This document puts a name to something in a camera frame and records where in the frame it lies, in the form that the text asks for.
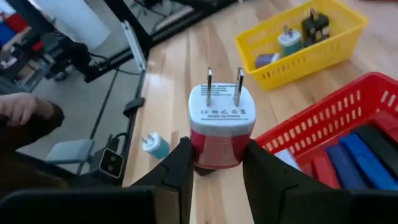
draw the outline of red object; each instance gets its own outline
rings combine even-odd
[[[239,165],[243,160],[250,135],[251,133],[233,137],[213,137],[191,129],[191,142],[195,147],[195,164],[206,169],[227,169]]]
[[[398,118],[398,82],[371,72],[345,85],[299,114],[259,136],[270,153],[290,149],[303,172],[313,176],[311,161],[355,126],[369,122],[378,111]]]
[[[328,155],[325,153],[322,156],[317,156],[312,160],[312,169],[315,177],[322,183],[334,189],[340,189],[335,168],[331,164]]]
[[[387,133],[395,142],[398,142],[398,119],[383,111],[377,113],[373,117],[372,122]]]
[[[28,26],[25,20],[17,13],[8,17],[5,22],[16,33],[22,32]]]

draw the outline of person's hand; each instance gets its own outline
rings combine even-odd
[[[33,114],[49,118],[53,106],[31,93],[14,93],[0,96],[0,114],[9,118],[8,125],[24,125]]]

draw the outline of person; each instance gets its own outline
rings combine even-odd
[[[31,93],[0,96],[0,194],[20,189],[68,187],[67,181],[45,174],[12,155],[61,126],[64,115],[59,106]]]

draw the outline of purple object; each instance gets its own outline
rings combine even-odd
[[[257,68],[261,68],[263,66],[266,66],[272,62],[275,62],[276,60],[279,59],[279,54],[275,53],[275,54],[262,54],[259,55],[256,59],[256,69]]]

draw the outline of plug prong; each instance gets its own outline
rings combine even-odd
[[[210,98],[211,98],[211,76],[212,76],[211,68],[207,68],[207,97],[206,97],[206,105],[210,106]]]
[[[154,137],[152,137],[150,134],[148,134],[148,138],[149,138],[151,141],[155,141]]]
[[[243,86],[243,69],[238,68],[238,76],[236,77],[235,93],[234,93],[235,106],[239,106],[239,101],[241,99],[242,86]]]

